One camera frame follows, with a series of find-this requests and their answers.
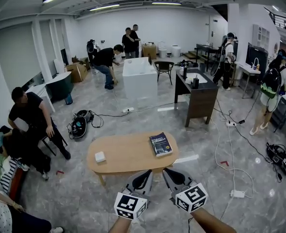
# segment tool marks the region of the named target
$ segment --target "toilet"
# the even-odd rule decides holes
[[[158,44],[158,52],[160,58],[166,58],[167,57],[167,49],[166,49],[166,43],[163,41],[160,41]]]
[[[172,57],[180,57],[181,48],[179,46],[172,46]]]

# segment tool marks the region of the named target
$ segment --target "white cable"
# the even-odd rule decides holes
[[[221,114],[222,114],[222,116],[227,120],[226,115],[224,115],[223,113],[221,113]],[[233,151],[233,148],[232,148],[232,142],[231,142],[231,138],[230,138],[230,130],[229,130],[229,127],[228,127],[228,137],[229,137],[230,146],[231,146],[231,153],[232,153],[232,160],[233,160],[233,168],[231,168],[231,169],[226,169],[226,168],[224,168],[223,166],[221,166],[220,164],[217,163],[216,152],[217,152],[217,149],[218,149],[218,146],[219,146],[220,131],[219,131],[219,128],[218,128],[217,124],[213,121],[212,118],[211,118],[211,120],[212,120],[213,124],[216,126],[217,131],[218,131],[218,133],[219,133],[218,142],[217,142],[217,145],[216,145],[216,148],[215,148],[215,162],[216,162],[216,165],[219,166],[219,167],[221,167],[222,169],[224,169],[224,170],[226,170],[226,171],[229,171],[229,172],[230,172],[230,171],[233,171],[233,172],[234,172],[234,175],[233,175],[234,190],[236,190],[236,183],[235,183],[235,172],[236,172],[236,170],[242,171],[242,172],[244,172],[245,174],[247,174],[247,175],[249,176],[249,178],[251,179],[251,181],[252,181],[252,196],[249,197],[249,196],[245,195],[245,197],[247,197],[247,198],[249,198],[249,199],[252,199],[252,198],[254,197],[254,182],[253,182],[252,177],[251,177],[246,171],[244,171],[244,170],[242,170],[242,169],[239,169],[239,168],[235,168],[234,151]],[[223,214],[222,214],[220,220],[221,220],[221,219],[223,218],[223,216],[225,215],[225,212],[227,211],[227,209],[228,209],[228,207],[229,207],[231,201],[233,200],[233,198],[234,198],[234,197],[232,197],[232,198],[229,200],[229,202],[228,202],[228,204],[227,204],[227,206],[226,206],[226,208],[225,208],[225,210],[224,210],[224,212],[223,212]]]

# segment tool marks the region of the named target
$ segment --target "black t-shirt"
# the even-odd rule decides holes
[[[28,125],[41,126],[47,124],[42,110],[39,105],[42,99],[37,96],[34,92],[26,94],[28,101],[24,107],[18,107],[16,104],[12,107],[9,119],[14,121],[17,118],[22,119]]]
[[[134,52],[136,50],[135,42],[132,42],[125,34],[122,37],[122,43],[124,45],[124,52]]]
[[[11,129],[9,129],[7,126],[2,126],[0,128],[0,132],[2,132],[3,134],[7,134],[10,131],[11,131]],[[10,138],[11,138],[11,136],[8,136],[8,137],[4,137],[2,140],[2,144],[8,152],[10,152],[10,148],[11,148]]]
[[[137,33],[136,33],[134,30],[131,30],[130,37],[131,37],[133,40],[139,39],[138,36],[137,36]],[[138,48],[138,46],[139,46],[139,41],[135,41],[135,42],[134,42],[134,45]]]
[[[102,49],[94,54],[93,64],[96,66],[113,66],[114,50],[112,48]]]

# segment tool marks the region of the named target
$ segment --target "red object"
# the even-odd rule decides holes
[[[229,164],[228,164],[228,161],[222,161],[222,162],[220,162],[221,164],[226,164],[227,166],[229,166]]]

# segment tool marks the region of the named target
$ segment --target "black table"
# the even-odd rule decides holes
[[[174,103],[177,103],[178,95],[190,94],[185,127],[189,126],[191,118],[207,117],[205,123],[208,124],[211,119],[219,88],[198,69],[189,69],[187,73],[198,73],[204,77],[207,82],[200,83],[198,89],[192,89],[182,78],[181,74],[177,72]]]
[[[205,58],[204,56],[199,56],[198,55],[199,50],[205,51],[205,53],[207,53],[207,58]],[[197,44],[196,63],[198,62],[198,57],[200,57],[201,59],[206,61],[206,71],[208,71],[209,61],[210,61],[210,53],[217,53],[217,52],[218,52],[218,49],[214,49],[214,48],[207,46],[207,45]]]

